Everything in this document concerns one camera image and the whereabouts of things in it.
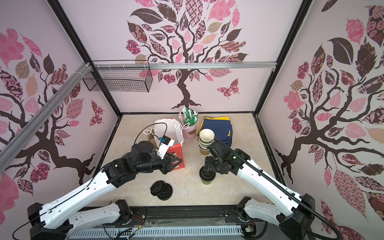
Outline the black coffee cup lid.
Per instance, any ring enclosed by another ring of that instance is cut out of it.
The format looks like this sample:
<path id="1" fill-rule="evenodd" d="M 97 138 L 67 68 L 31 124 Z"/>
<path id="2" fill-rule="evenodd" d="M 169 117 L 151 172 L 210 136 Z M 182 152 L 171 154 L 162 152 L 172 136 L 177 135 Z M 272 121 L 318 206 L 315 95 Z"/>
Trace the black coffee cup lid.
<path id="1" fill-rule="evenodd" d="M 164 189 L 165 189 L 166 183 L 164 181 L 156 181 L 153 183 L 153 185 L 150 187 L 150 192 L 152 196 L 158 196 Z"/>
<path id="2" fill-rule="evenodd" d="M 216 173 L 213 171 L 208 170 L 205 166 L 201 167 L 199 170 L 199 176 L 200 178 L 208 179 L 208 178 L 215 178 Z"/>
<path id="3" fill-rule="evenodd" d="M 161 201 L 167 201 L 171 198 L 172 195 L 173 195 L 173 188 L 170 184 L 166 183 L 165 188 L 158 195 L 158 198 Z"/>

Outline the green paper coffee cup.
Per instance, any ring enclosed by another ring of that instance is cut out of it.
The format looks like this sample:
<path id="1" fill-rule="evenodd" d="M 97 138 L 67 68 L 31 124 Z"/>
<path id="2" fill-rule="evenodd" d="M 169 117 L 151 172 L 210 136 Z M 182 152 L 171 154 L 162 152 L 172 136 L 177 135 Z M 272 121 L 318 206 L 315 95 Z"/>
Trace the green paper coffee cup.
<path id="1" fill-rule="evenodd" d="M 210 185 L 210 184 L 213 182 L 214 179 L 215 179 L 215 178 L 208 178 L 208 179 L 204 179 L 204 178 L 202 178 L 201 181 L 202 181 L 202 183 L 203 183 L 204 185 Z"/>

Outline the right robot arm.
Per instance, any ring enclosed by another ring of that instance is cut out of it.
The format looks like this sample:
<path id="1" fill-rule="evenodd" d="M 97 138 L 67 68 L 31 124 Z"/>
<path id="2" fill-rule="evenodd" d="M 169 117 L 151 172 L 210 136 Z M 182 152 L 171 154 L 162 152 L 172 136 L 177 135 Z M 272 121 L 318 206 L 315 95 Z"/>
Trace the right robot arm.
<path id="1" fill-rule="evenodd" d="M 309 234 L 315 219 L 315 199 L 312 196 L 289 189 L 240 149 L 233 150 L 221 141 L 214 140 L 208 150 L 211 156 L 206 157 L 203 173 L 233 173 L 252 184 L 271 201 L 266 204 L 249 197 L 243 198 L 240 202 L 242 217 L 279 226 L 291 240 L 303 240 Z"/>

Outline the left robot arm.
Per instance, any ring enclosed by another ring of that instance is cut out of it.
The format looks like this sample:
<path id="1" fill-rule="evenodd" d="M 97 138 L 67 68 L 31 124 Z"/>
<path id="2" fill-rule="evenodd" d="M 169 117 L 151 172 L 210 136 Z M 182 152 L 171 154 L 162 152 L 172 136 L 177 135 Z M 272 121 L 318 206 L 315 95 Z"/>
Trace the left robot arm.
<path id="1" fill-rule="evenodd" d="M 91 180 L 47 204 L 28 207 L 32 240 L 66 240 L 71 234 L 101 224 L 129 221 L 133 213 L 125 200 L 106 207 L 83 211 L 83 207 L 136 178 L 139 173 L 159 170 L 164 175 L 183 160 L 168 153 L 167 147 L 153 152 L 148 141 L 134 144 L 129 153 L 102 167 Z"/>

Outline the brown cardboard cup carrier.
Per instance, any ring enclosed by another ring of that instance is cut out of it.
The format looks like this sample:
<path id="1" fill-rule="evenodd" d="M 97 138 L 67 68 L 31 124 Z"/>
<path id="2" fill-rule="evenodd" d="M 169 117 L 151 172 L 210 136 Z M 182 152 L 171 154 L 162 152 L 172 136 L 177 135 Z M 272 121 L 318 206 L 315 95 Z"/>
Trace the brown cardboard cup carrier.
<path id="1" fill-rule="evenodd" d="M 153 134 L 149 134 L 149 135 L 148 135 L 148 141 L 149 141 L 151 144 L 153 144 L 153 146 L 154 146 L 155 149 L 158 148 L 157 143 L 156 143 L 156 140 L 157 140 L 157 139 L 154 137 Z"/>

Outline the blue napkin stack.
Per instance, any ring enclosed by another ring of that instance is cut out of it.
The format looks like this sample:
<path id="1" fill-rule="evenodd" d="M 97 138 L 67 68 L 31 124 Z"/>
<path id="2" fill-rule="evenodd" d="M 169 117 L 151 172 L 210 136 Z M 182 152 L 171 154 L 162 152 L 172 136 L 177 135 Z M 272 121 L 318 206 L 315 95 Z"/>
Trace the blue napkin stack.
<path id="1" fill-rule="evenodd" d="M 223 120 L 205 120 L 203 118 L 201 123 L 200 131 L 203 129 L 211 129 L 215 136 L 224 144 L 226 144 L 228 147 L 232 146 L 232 139 L 233 139 L 233 126 L 230 121 L 223 121 Z"/>

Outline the red white paper gift bag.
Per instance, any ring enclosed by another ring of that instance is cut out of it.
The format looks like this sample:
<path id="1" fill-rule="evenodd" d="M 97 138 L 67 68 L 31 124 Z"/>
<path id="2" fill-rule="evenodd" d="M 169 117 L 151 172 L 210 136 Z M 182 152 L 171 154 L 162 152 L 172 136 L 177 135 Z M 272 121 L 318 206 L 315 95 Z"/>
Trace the red white paper gift bag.
<path id="1" fill-rule="evenodd" d="M 156 155 L 164 159 L 166 154 L 170 154 L 181 160 L 176 170 L 185 167 L 182 134 L 182 125 L 176 119 L 166 118 L 155 121 L 154 125 L 155 142 L 158 146 Z"/>

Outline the stack of green paper cups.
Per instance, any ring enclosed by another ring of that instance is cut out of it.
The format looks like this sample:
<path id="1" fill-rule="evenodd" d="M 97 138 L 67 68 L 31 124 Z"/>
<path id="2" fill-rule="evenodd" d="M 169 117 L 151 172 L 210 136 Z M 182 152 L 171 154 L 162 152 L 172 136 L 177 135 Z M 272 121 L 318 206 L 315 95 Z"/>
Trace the stack of green paper cups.
<path id="1" fill-rule="evenodd" d="M 214 141 L 215 133 L 211 129 L 203 129 L 199 135 L 199 149 L 203 156 L 208 155 L 210 152 L 208 146 Z"/>

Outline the yellow napkin stack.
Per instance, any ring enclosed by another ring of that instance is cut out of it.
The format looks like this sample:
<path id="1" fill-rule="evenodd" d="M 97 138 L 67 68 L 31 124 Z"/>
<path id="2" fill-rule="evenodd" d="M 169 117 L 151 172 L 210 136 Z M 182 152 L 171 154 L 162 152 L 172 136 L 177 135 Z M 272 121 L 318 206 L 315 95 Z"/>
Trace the yellow napkin stack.
<path id="1" fill-rule="evenodd" d="M 223 120 L 223 121 L 230 121 L 229 117 L 216 117 L 216 118 L 210 118 L 210 117 L 204 117 L 205 120 Z"/>

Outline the pink cup of straws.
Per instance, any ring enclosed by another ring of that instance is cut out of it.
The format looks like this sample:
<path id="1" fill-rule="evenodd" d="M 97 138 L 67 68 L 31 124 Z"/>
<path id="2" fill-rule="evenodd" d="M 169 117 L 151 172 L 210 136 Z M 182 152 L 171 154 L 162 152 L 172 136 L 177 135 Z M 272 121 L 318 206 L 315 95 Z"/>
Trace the pink cup of straws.
<path id="1" fill-rule="evenodd" d="M 183 107 L 179 113 L 179 120 L 182 124 L 182 134 L 184 140 L 193 140 L 197 136 L 197 121 L 199 112 L 187 107 Z"/>

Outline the aluminium crossbar back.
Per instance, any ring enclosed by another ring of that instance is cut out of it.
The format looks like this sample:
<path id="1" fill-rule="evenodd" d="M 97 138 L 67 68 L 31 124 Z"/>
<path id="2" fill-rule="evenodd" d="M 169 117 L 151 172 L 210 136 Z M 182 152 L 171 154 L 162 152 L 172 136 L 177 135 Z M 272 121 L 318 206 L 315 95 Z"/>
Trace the aluminium crossbar back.
<path id="1" fill-rule="evenodd" d="M 276 62 L 236 62 L 236 63 L 145 63 L 145 64 L 94 64 L 101 68 L 144 68 L 148 70 L 185 70 L 185 69 L 275 69 Z"/>

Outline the aluminium bar left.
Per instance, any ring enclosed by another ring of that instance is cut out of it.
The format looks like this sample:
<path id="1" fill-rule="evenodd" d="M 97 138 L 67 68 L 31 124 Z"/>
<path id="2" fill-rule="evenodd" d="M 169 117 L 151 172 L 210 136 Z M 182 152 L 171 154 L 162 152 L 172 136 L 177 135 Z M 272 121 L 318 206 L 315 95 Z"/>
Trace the aluminium bar left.
<path id="1" fill-rule="evenodd" d="M 10 163 L 16 158 L 23 147 L 38 132 L 44 122 L 53 114 L 54 110 L 65 99 L 70 91 L 92 70 L 89 63 L 82 64 L 63 86 L 54 94 L 46 104 L 35 114 L 32 119 L 23 127 L 1 151 L 1 173 L 3 173 Z"/>

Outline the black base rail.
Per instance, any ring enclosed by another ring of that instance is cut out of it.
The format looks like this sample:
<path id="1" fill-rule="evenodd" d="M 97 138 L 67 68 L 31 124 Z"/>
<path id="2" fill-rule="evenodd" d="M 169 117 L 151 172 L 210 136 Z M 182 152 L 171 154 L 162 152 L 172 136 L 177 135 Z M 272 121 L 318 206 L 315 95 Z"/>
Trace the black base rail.
<path id="1" fill-rule="evenodd" d="M 92 209 L 96 208 L 84 208 L 82 210 L 89 211 Z M 102 227 L 141 229 L 143 227 L 240 226 L 243 233 L 240 237 L 252 240 L 261 238 L 268 226 L 273 225 L 259 219 L 242 217 L 240 203 L 212 206 L 130 207 L 130 209 L 133 215 L 129 221 L 101 224 L 88 229 Z"/>

